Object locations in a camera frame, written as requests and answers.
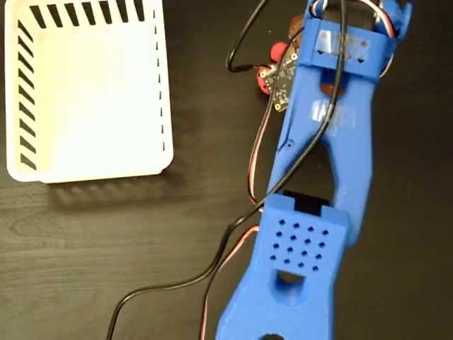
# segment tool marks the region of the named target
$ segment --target black wire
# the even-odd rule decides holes
[[[346,7],[346,0],[340,0],[341,2],[341,21],[340,21],[340,51],[337,61],[337,70],[336,70],[336,77],[333,84],[333,91],[332,96],[329,101],[326,115],[323,117],[321,122],[321,126],[319,127],[317,133],[314,135],[313,139],[307,145],[306,149],[300,154],[296,162],[291,166],[289,171],[278,181],[278,183],[266,194],[266,196],[258,203],[256,203],[253,208],[249,211],[245,212],[243,215],[235,219],[228,227],[226,228],[222,238],[220,239],[219,248],[214,255],[213,260],[209,264],[209,266],[200,274],[190,278],[188,280],[182,280],[177,283],[171,283],[166,285],[154,285],[154,286],[147,286],[138,288],[133,290],[132,292],[126,294],[119,303],[116,305],[115,310],[113,311],[112,318],[110,320],[110,324],[108,327],[108,333],[106,336],[106,340],[112,340],[113,332],[115,331],[115,325],[117,323],[118,315],[120,314],[121,309],[124,305],[130,301],[132,298],[137,297],[138,295],[145,294],[145,293],[152,293],[157,291],[170,291],[170,290],[177,290],[181,288],[186,288],[191,285],[195,285],[200,281],[206,279],[219,265],[219,262],[222,260],[222,255],[224,253],[225,248],[227,247],[227,243],[231,234],[239,227],[243,222],[247,221],[250,217],[255,215],[256,212],[259,211],[261,207],[264,206],[265,199],[274,193],[280,191],[283,186],[293,177],[294,173],[297,169],[302,165],[302,162],[306,159],[309,153],[315,148],[315,146],[319,143],[320,139],[322,138],[323,134],[326,132],[329,123],[331,122],[333,113],[335,111],[335,107],[338,101],[338,94],[340,91],[340,83],[343,75],[344,64],[345,64],[345,40],[346,40],[346,16],[347,16],[347,7]]]
[[[238,52],[238,49],[240,48],[243,40],[245,39],[248,31],[252,27],[252,25],[255,23],[255,20],[257,17],[260,15],[261,11],[265,8],[265,6],[268,4],[268,0],[260,0],[260,3],[256,6],[255,11],[250,15],[250,18],[248,19],[246,25],[242,29],[241,34],[239,35],[238,40],[234,42],[233,47],[231,48],[230,53],[228,54],[227,61],[226,61],[226,68],[228,71],[237,73],[237,72],[244,72],[248,71],[250,69],[253,69],[257,66],[264,66],[268,67],[268,65],[252,65],[252,64],[244,64],[244,65],[238,65],[238,66],[233,66],[233,59],[236,56],[236,53]]]

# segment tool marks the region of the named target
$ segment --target wood grain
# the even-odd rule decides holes
[[[231,75],[223,64],[256,1],[229,3],[165,1],[176,155],[161,176],[20,184],[7,174],[1,138],[0,339],[103,339],[122,294],[201,271],[226,223],[248,206],[248,153],[265,98],[252,73]],[[282,4],[270,2],[239,61],[266,61],[286,36],[303,4]],[[415,2],[410,33],[376,93],[374,182],[360,243],[338,279],[337,340],[451,337],[452,9],[448,0]],[[260,155],[260,193],[280,121],[272,118]],[[291,185],[330,195],[326,153],[318,150]],[[214,285],[209,339],[250,249]],[[196,339],[203,288],[131,302],[115,339]]]

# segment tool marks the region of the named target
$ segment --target hole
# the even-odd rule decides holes
[[[135,11],[137,11],[137,17],[138,17],[139,21],[144,21],[143,0],[134,0],[134,5],[135,5]]]
[[[116,4],[118,6],[118,11],[120,12],[122,22],[128,22],[126,0],[116,0]]]
[[[33,154],[36,153],[36,149],[34,146],[32,146],[24,137],[21,136],[21,139],[20,139],[20,144],[29,149]]]
[[[95,25],[96,20],[94,20],[94,13],[93,13],[93,7],[91,7],[91,2],[82,2],[82,7],[84,8],[86,18],[88,19],[88,22],[90,25]]]
[[[21,154],[21,163],[23,163],[23,164],[29,166],[29,167],[32,168],[33,170],[36,170],[36,165],[35,165],[35,163],[33,163],[31,160],[29,160],[29,159],[27,158],[27,156],[25,156],[25,155],[23,155],[23,154]]]
[[[296,305],[302,302],[305,277],[286,271],[274,271],[273,282],[270,286],[274,298],[287,305]]]
[[[57,27],[63,27],[62,19],[59,16],[57,5],[47,5],[47,9],[52,16],[52,19],[54,19],[55,25],[57,25]]]
[[[26,90],[23,89],[21,85],[19,85],[19,94],[21,94],[25,99],[30,101],[33,105],[35,105],[35,99],[28,94]]]
[[[262,336],[260,340],[285,340],[285,338],[278,334],[266,334]]]
[[[39,6],[30,6],[30,10],[31,10],[31,13],[33,14],[33,16],[35,17],[38,25],[41,28],[45,28],[46,26],[45,26],[44,18],[42,17],[40,7]]]
[[[33,129],[31,127],[29,127],[23,120],[19,120],[19,127],[28,132],[30,135],[32,135],[33,137],[36,137],[36,133],[35,131],[33,131]]]
[[[77,18],[77,12],[74,8],[74,4],[64,4],[66,12],[68,12],[68,17],[71,19],[71,22],[74,26],[79,26],[79,18]]]
[[[110,14],[110,7],[108,5],[108,1],[99,1],[99,6],[104,16],[105,23],[110,25],[112,23],[112,14]]]
[[[35,121],[35,115],[33,115],[30,110],[28,110],[20,101],[19,101],[19,111],[24,112],[31,120]]]
[[[27,53],[31,56],[34,57],[32,50],[25,44],[25,42],[22,40],[22,38],[18,35],[18,44],[22,46],[22,48],[27,51]]]
[[[30,39],[31,42],[33,42],[33,38],[31,36],[30,32],[28,32],[27,28],[25,28],[25,26],[21,23],[20,20],[17,21],[17,26],[23,32],[23,34],[25,34],[27,36],[27,38]]]
[[[24,82],[27,83],[27,84],[29,85],[29,87],[31,87],[32,89],[35,88],[34,83],[33,83],[31,80],[29,80],[29,78],[26,76],[25,73],[22,72],[21,69],[19,69],[19,78],[21,78],[22,80],[24,80]]]
[[[35,73],[35,70],[31,67],[30,63],[27,61],[26,58],[23,57],[23,55],[20,52],[18,53],[18,60],[19,62],[24,64],[25,67],[27,67],[31,73]]]

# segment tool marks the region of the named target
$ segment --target blue plastic bracket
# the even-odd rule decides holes
[[[404,35],[411,7],[391,15]],[[315,135],[329,102],[321,85],[333,81],[340,26],[310,15],[304,26],[269,188]],[[333,206],[322,205],[312,215],[300,211],[292,197],[270,195],[250,266],[220,319],[216,340],[259,340],[272,334],[284,340],[333,338],[333,285],[344,248],[359,236],[372,178],[373,93],[398,41],[348,27],[342,95],[323,137],[336,182]],[[287,282],[281,273],[299,280]]]

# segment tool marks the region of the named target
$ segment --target red component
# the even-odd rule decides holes
[[[258,86],[260,87],[261,91],[265,94],[270,94],[270,91],[269,89],[267,88],[265,82],[264,82],[264,79],[261,78],[261,72],[262,71],[265,71],[266,68],[265,67],[259,67],[258,68],[258,73],[256,74],[256,80],[258,81]]]
[[[273,62],[280,62],[283,57],[283,52],[285,51],[286,47],[288,46],[285,42],[277,42],[272,46],[270,49],[270,59]]]

